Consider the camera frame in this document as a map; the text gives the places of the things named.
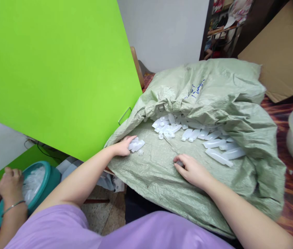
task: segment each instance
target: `cardboard sheet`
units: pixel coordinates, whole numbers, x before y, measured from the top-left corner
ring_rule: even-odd
[[[0,123],[85,161],[141,94],[117,1],[0,1]]]
[[[277,103],[293,96],[293,0],[239,54],[262,65],[260,82]]]

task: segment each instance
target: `metal handle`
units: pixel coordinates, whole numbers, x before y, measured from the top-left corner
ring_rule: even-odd
[[[122,117],[119,119],[119,125],[121,125],[120,124],[120,121],[121,121],[121,119],[123,119],[123,117],[126,115],[126,113],[127,113],[127,111],[122,115]]]

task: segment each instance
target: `cardboard box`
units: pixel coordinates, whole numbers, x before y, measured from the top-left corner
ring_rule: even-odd
[[[273,102],[293,96],[293,0],[280,10],[238,58],[262,65],[259,80]]]

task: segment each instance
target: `wrist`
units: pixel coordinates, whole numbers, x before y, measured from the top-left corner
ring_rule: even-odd
[[[219,183],[220,182],[216,178],[211,176],[207,180],[204,180],[203,183],[200,184],[199,188],[204,190],[208,195],[210,195],[209,193],[215,190],[218,187]]]
[[[107,151],[107,153],[110,157],[115,157],[118,155],[115,144],[106,147],[105,150]]]
[[[5,209],[11,207],[12,205],[15,205],[19,201],[23,201],[23,200],[24,200],[23,196],[3,198],[3,202],[5,203]]]

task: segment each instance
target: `tiled floor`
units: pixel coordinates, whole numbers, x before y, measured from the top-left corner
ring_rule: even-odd
[[[82,206],[81,209],[88,219],[90,230],[107,235],[126,224],[124,192],[113,193],[96,186],[89,199],[109,199],[109,203]]]

